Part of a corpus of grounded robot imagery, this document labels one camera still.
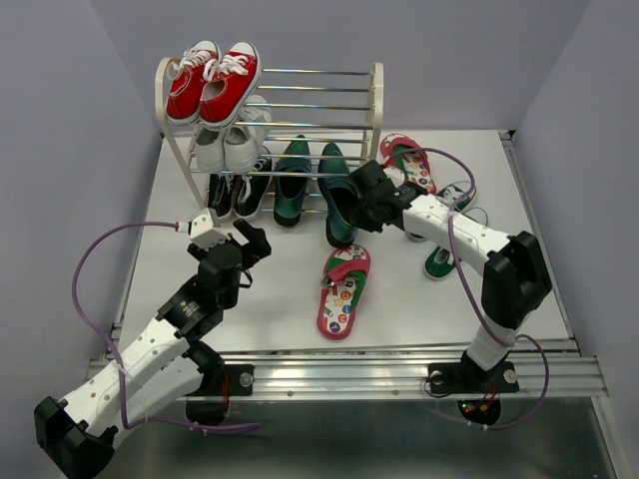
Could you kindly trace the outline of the pink sandal front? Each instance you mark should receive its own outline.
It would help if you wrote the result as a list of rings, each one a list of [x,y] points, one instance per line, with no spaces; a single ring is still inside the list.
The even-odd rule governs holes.
[[[365,247],[353,243],[336,249],[327,259],[320,281],[317,328],[329,340],[348,337],[371,266]]]

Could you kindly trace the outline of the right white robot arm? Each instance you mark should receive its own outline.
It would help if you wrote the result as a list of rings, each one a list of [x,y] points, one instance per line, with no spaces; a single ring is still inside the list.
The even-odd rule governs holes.
[[[422,236],[450,251],[482,278],[482,323],[459,365],[462,383],[481,389],[513,347],[530,313],[550,294],[552,283],[540,243],[527,231],[492,230],[407,182],[397,186],[382,165],[368,162],[348,175],[357,201],[350,220],[368,232],[385,226]]]

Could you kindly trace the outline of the green loafer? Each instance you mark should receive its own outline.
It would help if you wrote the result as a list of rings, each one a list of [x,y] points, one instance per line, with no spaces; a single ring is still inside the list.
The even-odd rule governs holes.
[[[275,171],[274,219],[279,226],[294,227],[301,220],[312,172],[310,147],[304,135],[297,135],[279,158]]]
[[[356,190],[337,144],[326,144],[321,154],[323,159],[319,160],[318,185],[327,207],[326,238],[333,247],[346,248],[357,236],[357,228],[349,222],[357,200]]]

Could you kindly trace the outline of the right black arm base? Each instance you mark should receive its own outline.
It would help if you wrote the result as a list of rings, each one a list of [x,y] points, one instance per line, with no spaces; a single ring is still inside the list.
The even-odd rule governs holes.
[[[466,352],[456,362],[432,362],[427,366],[430,391],[435,395],[517,393],[518,376],[514,364],[500,359],[488,370],[482,369]]]

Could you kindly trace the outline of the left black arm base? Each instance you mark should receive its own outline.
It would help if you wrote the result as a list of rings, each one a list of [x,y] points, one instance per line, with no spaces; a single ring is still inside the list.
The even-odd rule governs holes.
[[[231,364],[203,342],[192,345],[186,353],[196,364],[198,388],[191,397],[246,397],[253,394],[255,367],[250,363]]]

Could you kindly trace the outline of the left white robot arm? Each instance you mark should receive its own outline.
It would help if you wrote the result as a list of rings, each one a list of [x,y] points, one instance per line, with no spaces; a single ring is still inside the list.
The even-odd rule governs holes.
[[[39,446],[68,478],[94,478],[115,453],[116,436],[154,421],[149,409],[139,419],[128,414],[128,401],[150,380],[166,375],[186,361],[188,381],[199,392],[215,391],[224,362],[203,342],[238,303],[242,282],[251,268],[268,257],[272,247],[264,230],[236,220],[246,239],[239,243],[222,232],[204,209],[188,222],[167,228],[189,237],[188,253],[198,269],[152,317],[138,337],[85,384],[60,399],[44,398],[34,410]]]

